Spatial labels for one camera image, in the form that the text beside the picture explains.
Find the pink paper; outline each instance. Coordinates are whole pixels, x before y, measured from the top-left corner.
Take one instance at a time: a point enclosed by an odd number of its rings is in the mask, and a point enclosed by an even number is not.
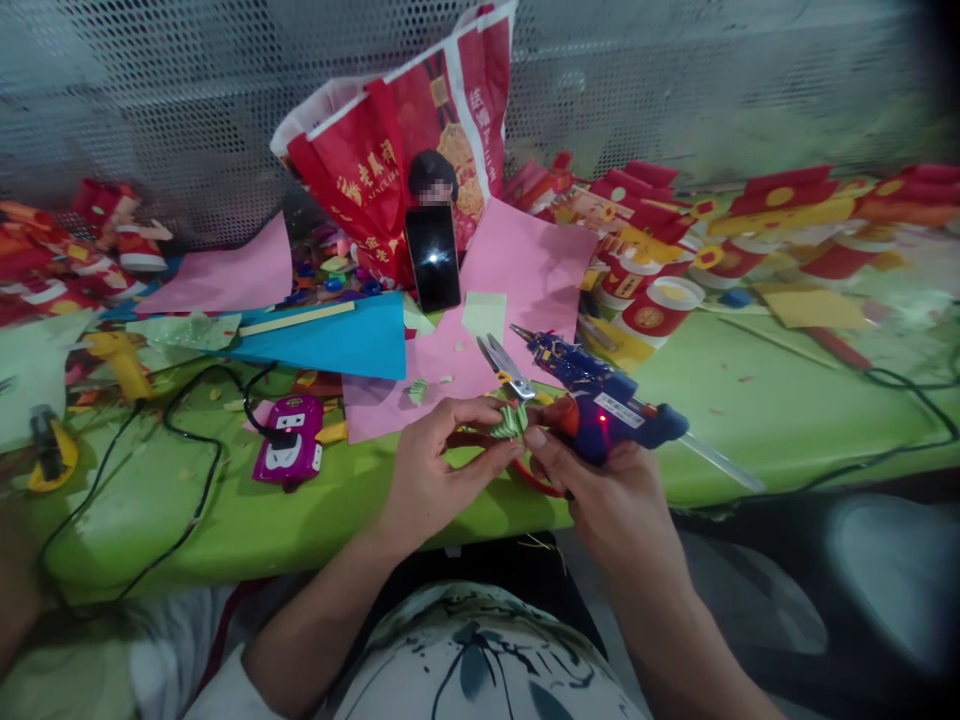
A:
[[[258,423],[260,423],[261,425],[266,424],[267,418],[270,417],[270,411],[273,410],[274,405],[276,405],[276,403],[273,402],[273,400],[260,401],[260,404],[257,405],[257,407],[255,407],[253,410],[253,416],[257,419]],[[247,420],[247,422],[243,424],[243,429],[249,430],[252,433],[257,432],[257,429],[253,426],[253,424],[249,420]]]
[[[347,415],[347,438],[351,445],[398,432],[433,410],[445,397],[479,397],[500,386],[489,363],[464,330],[452,337],[433,333],[407,341],[407,379],[376,380],[343,376],[343,403]],[[463,345],[455,350],[456,344]],[[451,382],[440,382],[445,376]],[[422,405],[410,401],[407,389],[417,378],[427,381]]]
[[[507,323],[529,330],[553,330],[573,340],[580,282],[598,237],[575,226],[556,226],[491,200],[460,273],[460,289],[507,295]],[[343,399],[351,444],[372,440],[418,420],[444,397],[466,399],[496,390],[499,381],[476,339],[461,325],[463,305],[448,311],[436,332],[408,340],[407,379],[402,382],[343,376]],[[504,332],[504,347],[531,380],[560,387],[533,364],[515,333]],[[440,380],[450,375],[452,382]],[[428,382],[424,403],[410,402],[407,389]]]
[[[173,280],[144,298],[135,312],[255,310],[281,302],[292,284],[290,240],[281,212],[238,250],[185,255]]]
[[[530,380],[562,387],[533,364],[530,351],[509,325],[552,330],[573,342],[580,283],[598,242],[592,230],[552,225],[499,200],[487,205],[463,261],[460,289],[464,298],[468,291],[507,296],[503,347]],[[443,316],[434,335],[459,327],[462,318],[461,304]]]

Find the black phone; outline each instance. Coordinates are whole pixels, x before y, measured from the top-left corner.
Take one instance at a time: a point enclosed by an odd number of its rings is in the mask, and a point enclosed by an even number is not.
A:
[[[420,309],[425,313],[460,304],[460,270],[450,203],[407,211],[407,247],[413,262]]]

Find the metal mesh wall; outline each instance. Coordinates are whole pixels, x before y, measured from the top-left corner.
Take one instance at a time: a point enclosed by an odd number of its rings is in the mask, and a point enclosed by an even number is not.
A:
[[[5,0],[0,196],[64,205],[136,181],[193,247],[242,243],[293,181],[280,119],[330,77],[384,71],[475,0]],[[816,162],[938,159],[907,0],[521,0],[508,166],[634,157],[703,185]]]

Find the wooden stick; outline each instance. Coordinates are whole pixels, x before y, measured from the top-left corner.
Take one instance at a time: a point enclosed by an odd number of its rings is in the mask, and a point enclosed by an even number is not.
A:
[[[788,343],[786,340],[781,340],[776,335],[772,335],[768,332],[759,330],[755,327],[745,325],[744,323],[734,320],[733,318],[720,316],[717,319],[720,320],[721,322],[725,322],[727,325],[733,325],[735,328],[740,328],[744,332],[748,332],[751,335],[757,336],[758,338],[762,338],[763,340],[772,342],[774,345],[778,345],[782,347],[784,350],[789,350],[790,352],[800,355],[801,357],[805,357],[807,358],[807,360],[813,360],[813,362],[823,365],[824,367],[828,367],[831,370],[839,370],[841,367],[839,363],[835,363],[832,360],[827,360],[826,358],[819,357],[814,353],[809,352],[808,350],[804,350],[801,347],[797,347],[793,343]]]
[[[310,322],[311,320],[319,320],[320,318],[330,317],[331,315],[339,315],[340,313],[353,310],[354,307],[355,305],[351,300],[350,302],[340,303],[339,305],[317,308],[316,310],[300,313],[299,315],[290,315],[289,317],[270,320],[265,323],[248,325],[245,328],[240,328],[240,337],[257,335],[262,332],[270,332],[271,330],[279,330],[280,328],[290,327],[291,325],[299,325],[300,323]]]

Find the green tablecloth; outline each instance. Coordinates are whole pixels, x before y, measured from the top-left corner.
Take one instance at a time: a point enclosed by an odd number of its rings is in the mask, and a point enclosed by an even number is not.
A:
[[[813,341],[770,318],[744,318],[794,344],[827,355]],[[186,381],[196,366],[179,373]],[[271,374],[263,394],[280,397],[294,377]],[[801,486],[824,471],[896,446],[944,437],[935,419],[908,393],[831,370],[762,339],[694,313],[637,373],[639,397],[669,402],[690,418],[692,432],[759,476],[771,492]],[[213,386],[223,396],[210,399]],[[931,393],[960,420],[960,391]],[[220,380],[201,385],[177,422],[216,435],[229,447],[200,527],[154,570],[137,592],[236,581],[316,567],[379,508],[390,482],[397,436],[327,447],[318,478],[292,495],[250,479],[259,438],[241,429],[242,413],[223,410],[235,391]],[[122,408],[71,421],[82,464],[61,490],[28,501],[38,538],[83,498]],[[456,464],[471,450],[451,453]],[[98,496],[53,546],[49,563],[73,602],[113,596],[166,550],[192,516],[212,458],[209,446],[171,435],[145,411],[118,443]],[[746,491],[690,450],[672,443],[657,451],[670,502],[679,507],[722,503]],[[896,458],[843,482],[880,480],[960,464],[960,446]],[[571,524],[566,503],[500,478],[433,545],[472,542]]]

